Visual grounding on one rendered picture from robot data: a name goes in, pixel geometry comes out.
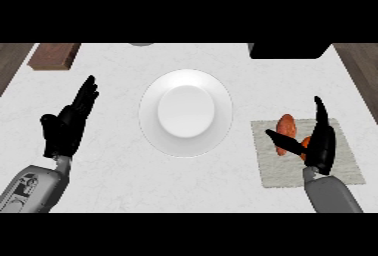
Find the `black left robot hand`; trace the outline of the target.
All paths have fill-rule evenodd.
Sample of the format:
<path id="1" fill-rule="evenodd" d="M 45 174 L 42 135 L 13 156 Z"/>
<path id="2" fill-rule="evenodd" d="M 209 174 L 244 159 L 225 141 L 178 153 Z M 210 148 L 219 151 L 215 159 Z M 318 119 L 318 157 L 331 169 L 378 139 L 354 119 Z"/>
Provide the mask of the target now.
<path id="1" fill-rule="evenodd" d="M 79 89 L 77 96 L 58 115 L 45 114 L 41 118 L 46 140 L 46 158 L 73 157 L 82 143 L 86 120 L 100 96 L 95 76 L 91 75 Z"/>

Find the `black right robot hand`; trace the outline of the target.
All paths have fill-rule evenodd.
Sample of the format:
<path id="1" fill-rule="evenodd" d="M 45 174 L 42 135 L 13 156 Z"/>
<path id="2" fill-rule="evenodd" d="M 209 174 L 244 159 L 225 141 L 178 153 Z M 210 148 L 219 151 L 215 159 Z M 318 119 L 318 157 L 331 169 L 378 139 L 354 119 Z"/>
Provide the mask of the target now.
<path id="1" fill-rule="evenodd" d="M 329 175 L 336 160 L 336 131 L 330 125 L 329 112 L 320 96 L 315 97 L 315 103 L 317 125 L 308 146 L 303 146 L 289 135 L 280 134 L 271 129 L 266 130 L 266 134 L 280 148 L 296 155 L 306 155 L 305 165 L 308 167 L 317 167 L 320 173 Z"/>

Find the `pale grey placemat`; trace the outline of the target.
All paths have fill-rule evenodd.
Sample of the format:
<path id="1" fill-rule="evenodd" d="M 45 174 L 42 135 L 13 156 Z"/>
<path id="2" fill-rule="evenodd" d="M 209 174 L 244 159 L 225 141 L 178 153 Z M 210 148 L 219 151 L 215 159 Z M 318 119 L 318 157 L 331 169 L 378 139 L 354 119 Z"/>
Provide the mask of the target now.
<path id="1" fill-rule="evenodd" d="M 274 141 L 266 134 L 266 130 L 275 129 L 277 124 L 277 120 L 252 122 L 262 184 L 265 188 L 302 187 L 305 184 L 305 161 L 302 157 L 292 152 L 284 156 L 278 155 Z M 334 127 L 337 139 L 336 160 L 331 174 L 348 185 L 365 184 L 365 177 L 362 175 L 339 120 L 331 118 L 330 124 Z"/>

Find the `white round plate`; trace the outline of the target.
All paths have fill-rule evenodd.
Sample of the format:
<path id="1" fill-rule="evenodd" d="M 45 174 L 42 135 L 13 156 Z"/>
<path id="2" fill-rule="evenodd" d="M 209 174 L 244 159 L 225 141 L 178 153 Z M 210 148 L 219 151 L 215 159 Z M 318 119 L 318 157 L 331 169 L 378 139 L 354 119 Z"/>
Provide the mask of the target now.
<path id="1" fill-rule="evenodd" d="M 233 121 L 231 94 L 213 75 L 181 69 L 153 82 L 140 104 L 140 125 L 163 153 L 181 158 L 209 153 L 225 140 Z"/>

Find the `brown wooden block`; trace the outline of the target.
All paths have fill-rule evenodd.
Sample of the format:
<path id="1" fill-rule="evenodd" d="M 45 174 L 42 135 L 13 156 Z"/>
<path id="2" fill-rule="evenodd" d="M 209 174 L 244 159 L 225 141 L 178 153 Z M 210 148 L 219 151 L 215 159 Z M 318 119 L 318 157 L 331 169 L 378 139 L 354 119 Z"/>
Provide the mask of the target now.
<path id="1" fill-rule="evenodd" d="M 70 70 L 80 43 L 42 43 L 29 61 L 35 70 Z"/>

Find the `black appliance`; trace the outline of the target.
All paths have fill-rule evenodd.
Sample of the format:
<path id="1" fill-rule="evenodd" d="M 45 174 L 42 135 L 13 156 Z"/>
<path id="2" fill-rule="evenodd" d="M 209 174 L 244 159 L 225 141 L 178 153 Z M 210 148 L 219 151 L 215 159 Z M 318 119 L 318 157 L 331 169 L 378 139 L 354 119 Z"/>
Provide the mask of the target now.
<path id="1" fill-rule="evenodd" d="M 250 57 L 253 59 L 318 59 L 330 43 L 250 43 Z"/>

